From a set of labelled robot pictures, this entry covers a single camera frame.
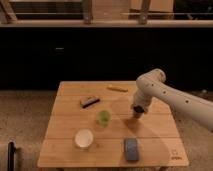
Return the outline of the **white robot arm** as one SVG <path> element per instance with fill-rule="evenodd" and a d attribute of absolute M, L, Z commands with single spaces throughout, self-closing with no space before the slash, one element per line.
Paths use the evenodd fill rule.
<path fill-rule="evenodd" d="M 213 133 L 213 102 L 185 93 L 165 84 L 166 75 L 153 69 L 136 79 L 137 90 L 133 95 L 132 110 L 136 117 L 148 112 L 155 97 Z"/>

